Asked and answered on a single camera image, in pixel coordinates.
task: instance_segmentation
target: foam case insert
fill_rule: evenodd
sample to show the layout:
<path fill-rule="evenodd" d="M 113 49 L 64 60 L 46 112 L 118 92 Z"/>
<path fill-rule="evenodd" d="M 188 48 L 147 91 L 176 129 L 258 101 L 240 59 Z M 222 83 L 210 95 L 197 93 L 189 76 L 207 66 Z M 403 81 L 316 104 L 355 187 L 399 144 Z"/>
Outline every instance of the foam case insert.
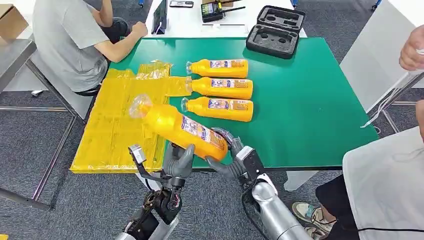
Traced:
<path fill-rule="evenodd" d="M 301 11 L 264 6 L 257 16 L 257 25 L 247 37 L 247 49 L 291 59 L 298 45 L 305 16 Z"/>

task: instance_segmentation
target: gray t-shirt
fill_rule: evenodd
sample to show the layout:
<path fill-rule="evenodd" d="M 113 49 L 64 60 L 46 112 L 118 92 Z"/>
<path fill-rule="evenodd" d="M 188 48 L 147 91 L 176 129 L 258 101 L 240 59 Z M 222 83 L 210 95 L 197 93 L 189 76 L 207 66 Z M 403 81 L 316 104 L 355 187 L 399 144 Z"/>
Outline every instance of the gray t-shirt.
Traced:
<path fill-rule="evenodd" d="M 109 40 L 83 0 L 37 0 L 33 14 L 35 43 L 43 61 L 74 92 L 97 86 L 108 70 L 94 47 Z"/>

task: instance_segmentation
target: green table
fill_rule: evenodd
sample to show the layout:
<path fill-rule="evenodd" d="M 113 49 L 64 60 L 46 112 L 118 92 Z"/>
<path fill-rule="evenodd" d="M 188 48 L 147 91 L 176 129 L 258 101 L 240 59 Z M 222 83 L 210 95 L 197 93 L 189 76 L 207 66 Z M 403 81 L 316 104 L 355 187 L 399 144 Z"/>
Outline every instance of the green table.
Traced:
<path fill-rule="evenodd" d="M 360 128 L 368 116 L 323 38 L 301 38 L 290 60 L 249 51 L 244 38 L 147 38 L 110 67 L 136 73 L 140 64 L 161 60 L 174 64 L 172 76 L 186 76 L 187 61 L 242 58 L 249 62 L 254 85 L 252 121 L 185 115 L 240 136 L 266 168 L 340 169 L 346 152 L 378 139 L 372 125 Z M 180 102 L 181 97 L 170 99 L 179 110 Z M 224 163 L 230 160 L 228 155 Z M 193 167 L 207 169 L 208 164 L 197 157 Z"/>

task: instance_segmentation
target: sneaker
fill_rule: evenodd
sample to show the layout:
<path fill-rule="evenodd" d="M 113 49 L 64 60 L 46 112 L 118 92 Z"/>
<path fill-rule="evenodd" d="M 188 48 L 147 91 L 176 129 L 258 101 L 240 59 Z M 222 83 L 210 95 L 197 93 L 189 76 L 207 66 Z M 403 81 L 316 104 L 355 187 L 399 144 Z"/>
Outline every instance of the sneaker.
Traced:
<path fill-rule="evenodd" d="M 324 219 L 321 207 L 314 207 L 305 202 L 295 202 L 291 206 L 294 215 L 299 219 L 317 226 L 320 230 L 329 233 L 336 221 L 327 221 Z"/>
<path fill-rule="evenodd" d="M 313 240 L 323 240 L 328 236 L 323 230 L 315 227 L 305 227 L 305 231 Z"/>

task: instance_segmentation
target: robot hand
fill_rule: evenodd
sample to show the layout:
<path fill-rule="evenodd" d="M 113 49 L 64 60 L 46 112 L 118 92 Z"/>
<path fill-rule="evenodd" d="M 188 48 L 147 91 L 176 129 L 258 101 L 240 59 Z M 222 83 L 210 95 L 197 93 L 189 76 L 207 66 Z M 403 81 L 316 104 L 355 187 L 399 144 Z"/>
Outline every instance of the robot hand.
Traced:
<path fill-rule="evenodd" d="M 237 154 L 244 147 L 242 141 L 239 137 L 234 137 L 229 131 L 225 129 L 219 127 L 212 127 L 212 130 L 218 133 L 219 135 L 223 136 L 228 142 L 232 156 L 232 163 L 230 165 L 224 165 L 222 163 L 219 163 L 219 161 L 217 161 L 213 157 L 206 156 L 205 160 L 207 161 L 207 164 L 209 164 L 212 169 L 214 169 L 218 173 L 223 174 L 228 179 L 240 178 L 246 173 L 246 168 L 243 165 L 242 160 L 237 158 Z"/>
<path fill-rule="evenodd" d="M 186 150 L 171 142 L 163 158 L 163 172 L 172 177 L 186 179 L 193 170 L 195 145 L 190 144 Z"/>

